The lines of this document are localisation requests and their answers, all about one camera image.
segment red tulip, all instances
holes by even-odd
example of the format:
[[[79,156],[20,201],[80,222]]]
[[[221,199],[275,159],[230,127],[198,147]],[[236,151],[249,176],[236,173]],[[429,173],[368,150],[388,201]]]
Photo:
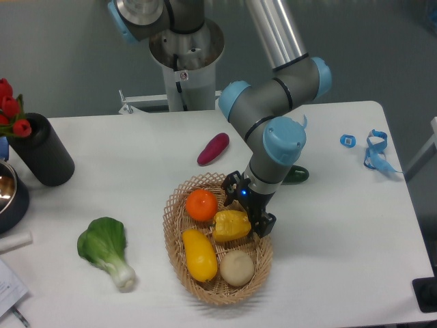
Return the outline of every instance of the red tulip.
[[[9,125],[9,119],[0,114],[0,125]]]
[[[22,118],[21,120],[18,120],[14,123],[14,125],[12,126],[12,131],[15,135],[25,138],[30,136],[30,134],[32,133],[32,128],[29,121]]]
[[[0,100],[6,96],[12,97],[13,94],[14,94],[14,91],[12,90],[11,85],[8,83],[8,80],[7,79],[0,79]]]
[[[18,101],[11,96],[3,97],[1,108],[3,109],[3,114],[9,118],[13,118],[16,114],[20,113],[20,105]]]

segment orange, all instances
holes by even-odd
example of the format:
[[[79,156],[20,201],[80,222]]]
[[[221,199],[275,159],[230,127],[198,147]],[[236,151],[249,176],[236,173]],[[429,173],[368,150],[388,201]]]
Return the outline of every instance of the orange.
[[[196,221],[209,221],[217,213],[219,204],[215,194],[205,189],[194,190],[186,199],[185,209]]]

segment black vase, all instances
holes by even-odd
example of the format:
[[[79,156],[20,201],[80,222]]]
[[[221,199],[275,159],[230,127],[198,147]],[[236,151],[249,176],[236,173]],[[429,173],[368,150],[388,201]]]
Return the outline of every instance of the black vase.
[[[74,161],[50,122],[38,113],[27,113],[32,132],[26,138],[8,137],[8,142],[35,177],[55,187],[67,182],[74,173]]]

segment paper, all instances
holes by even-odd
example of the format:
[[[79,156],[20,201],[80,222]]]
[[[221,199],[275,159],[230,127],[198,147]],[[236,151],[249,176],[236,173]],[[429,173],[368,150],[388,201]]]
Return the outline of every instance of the paper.
[[[17,275],[0,260],[0,316],[28,292]]]

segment plastic fruit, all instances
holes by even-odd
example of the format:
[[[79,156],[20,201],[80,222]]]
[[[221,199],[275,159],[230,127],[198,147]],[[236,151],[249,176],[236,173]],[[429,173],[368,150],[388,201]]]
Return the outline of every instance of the plastic fruit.
[[[196,221],[211,220],[217,210],[219,204],[215,194],[205,189],[194,190],[186,199],[185,209],[188,214]]]
[[[218,242],[234,241],[247,236],[252,226],[246,212],[222,210],[214,216],[212,238]]]
[[[227,253],[220,262],[222,278],[235,287],[240,287],[251,281],[255,274],[255,266],[251,257],[239,249]]]
[[[197,163],[199,165],[207,165],[214,159],[220,156],[222,152],[229,145],[229,135],[226,133],[219,133],[206,145],[205,149],[197,157]]]
[[[189,229],[182,233],[188,272],[198,282],[215,277],[218,270],[217,258],[211,242],[199,230]]]

